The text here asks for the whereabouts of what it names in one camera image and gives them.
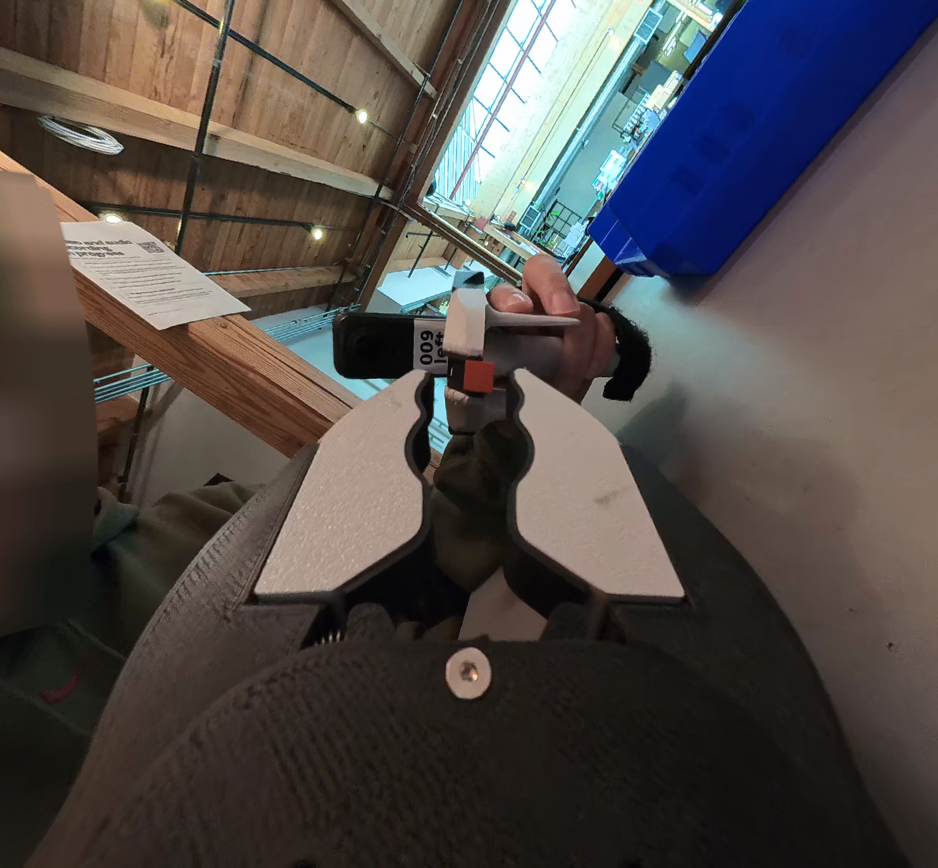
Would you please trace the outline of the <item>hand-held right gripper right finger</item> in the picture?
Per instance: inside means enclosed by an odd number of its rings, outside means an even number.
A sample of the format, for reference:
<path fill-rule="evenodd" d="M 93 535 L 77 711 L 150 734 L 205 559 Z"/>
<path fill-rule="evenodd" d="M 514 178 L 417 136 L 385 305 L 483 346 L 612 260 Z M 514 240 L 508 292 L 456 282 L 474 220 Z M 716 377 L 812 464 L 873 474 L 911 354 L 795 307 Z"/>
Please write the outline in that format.
<path fill-rule="evenodd" d="M 511 385 L 529 451 L 509 507 L 518 545 L 587 595 L 682 601 L 685 588 L 615 437 L 529 370 L 513 373 Z"/>

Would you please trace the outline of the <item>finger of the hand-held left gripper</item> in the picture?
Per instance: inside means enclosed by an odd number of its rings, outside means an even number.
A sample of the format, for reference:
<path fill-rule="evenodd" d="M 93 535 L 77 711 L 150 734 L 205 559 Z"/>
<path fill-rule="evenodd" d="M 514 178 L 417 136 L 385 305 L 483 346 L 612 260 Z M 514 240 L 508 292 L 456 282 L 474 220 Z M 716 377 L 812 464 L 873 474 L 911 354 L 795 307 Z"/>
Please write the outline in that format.
<path fill-rule="evenodd" d="M 454 288 L 445 324 L 445 354 L 453 360 L 481 360 L 489 302 L 484 288 Z"/>
<path fill-rule="evenodd" d="M 504 389 L 473 395 L 445 388 L 444 401 L 448 429 L 452 434 L 476 434 L 490 424 L 508 419 L 507 392 Z"/>

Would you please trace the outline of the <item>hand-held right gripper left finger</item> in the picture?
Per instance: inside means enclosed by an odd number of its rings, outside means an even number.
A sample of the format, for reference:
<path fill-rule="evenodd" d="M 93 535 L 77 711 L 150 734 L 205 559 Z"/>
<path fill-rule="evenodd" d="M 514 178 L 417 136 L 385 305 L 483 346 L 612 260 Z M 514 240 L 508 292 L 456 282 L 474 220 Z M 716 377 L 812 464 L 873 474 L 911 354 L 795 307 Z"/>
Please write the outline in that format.
<path fill-rule="evenodd" d="M 432 376 L 410 371 L 325 434 L 265 558 L 261 604 L 340 604 L 428 538 Z"/>

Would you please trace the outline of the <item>person's left hand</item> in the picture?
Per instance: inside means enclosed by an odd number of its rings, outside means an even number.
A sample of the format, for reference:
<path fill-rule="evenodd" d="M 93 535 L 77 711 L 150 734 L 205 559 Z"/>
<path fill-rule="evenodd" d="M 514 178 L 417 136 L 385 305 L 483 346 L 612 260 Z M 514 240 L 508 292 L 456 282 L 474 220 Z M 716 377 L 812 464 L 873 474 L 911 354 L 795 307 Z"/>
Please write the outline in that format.
<path fill-rule="evenodd" d="M 552 381 L 558 392 L 578 404 L 616 356 L 612 320 L 580 302 L 564 270 L 551 255 L 538 254 L 528 259 L 521 287 L 501 283 L 491 289 L 488 300 L 496 311 L 578 320 L 576 326 L 561 330 L 561 359 Z"/>

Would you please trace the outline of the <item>white paper notice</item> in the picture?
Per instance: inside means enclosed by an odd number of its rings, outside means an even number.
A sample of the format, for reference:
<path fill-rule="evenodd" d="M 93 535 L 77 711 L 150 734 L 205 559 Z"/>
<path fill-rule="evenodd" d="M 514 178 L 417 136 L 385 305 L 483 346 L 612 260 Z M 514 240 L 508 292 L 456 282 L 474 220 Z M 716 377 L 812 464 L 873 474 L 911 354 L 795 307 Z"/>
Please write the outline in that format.
<path fill-rule="evenodd" d="M 72 267 L 156 330 L 251 311 L 132 222 L 70 221 L 61 229 Z"/>

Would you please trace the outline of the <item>empty blue bin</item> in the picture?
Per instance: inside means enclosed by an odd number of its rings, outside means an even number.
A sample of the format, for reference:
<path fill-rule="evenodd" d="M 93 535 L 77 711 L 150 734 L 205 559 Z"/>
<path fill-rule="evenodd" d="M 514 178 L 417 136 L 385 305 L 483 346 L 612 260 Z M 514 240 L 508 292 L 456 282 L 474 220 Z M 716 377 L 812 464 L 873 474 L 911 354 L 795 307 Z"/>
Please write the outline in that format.
<path fill-rule="evenodd" d="M 716 273 L 936 14 L 937 0 L 746 0 L 593 240 L 635 276 Z"/>

